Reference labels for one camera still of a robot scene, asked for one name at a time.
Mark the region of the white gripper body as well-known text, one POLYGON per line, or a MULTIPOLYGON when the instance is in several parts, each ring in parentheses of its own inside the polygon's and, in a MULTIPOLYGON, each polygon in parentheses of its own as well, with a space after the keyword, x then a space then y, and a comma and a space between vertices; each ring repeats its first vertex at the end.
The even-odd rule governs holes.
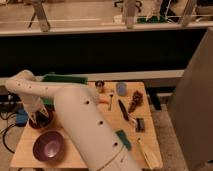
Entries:
POLYGON ((23 101, 23 106, 32 121, 36 120, 37 112, 40 112, 42 115, 46 117, 49 116, 47 109, 45 108, 44 103, 40 97, 25 99, 23 101))

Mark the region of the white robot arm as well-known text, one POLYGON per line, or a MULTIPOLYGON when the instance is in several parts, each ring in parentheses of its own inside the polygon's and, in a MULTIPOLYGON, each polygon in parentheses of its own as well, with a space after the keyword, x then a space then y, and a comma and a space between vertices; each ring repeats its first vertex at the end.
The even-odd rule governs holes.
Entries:
POLYGON ((90 171, 141 171, 98 109, 95 89, 78 83, 38 82, 29 70, 10 77, 5 87, 20 97, 34 124, 37 114, 49 117, 42 98, 52 99, 59 122, 90 171))

